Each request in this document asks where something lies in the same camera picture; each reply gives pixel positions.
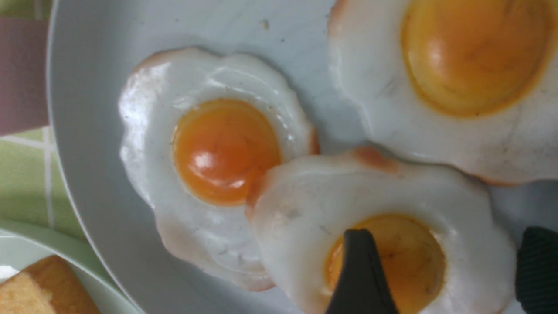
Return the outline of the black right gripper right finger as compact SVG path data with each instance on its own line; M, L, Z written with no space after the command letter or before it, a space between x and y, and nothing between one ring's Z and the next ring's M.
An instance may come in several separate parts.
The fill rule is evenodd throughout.
M558 234L530 226L517 252L515 292L527 314L558 312Z

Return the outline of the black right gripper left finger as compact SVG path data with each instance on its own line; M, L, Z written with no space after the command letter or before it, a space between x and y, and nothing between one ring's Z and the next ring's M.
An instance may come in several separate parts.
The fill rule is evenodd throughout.
M343 264L327 314L398 314L379 251L368 230L343 234Z

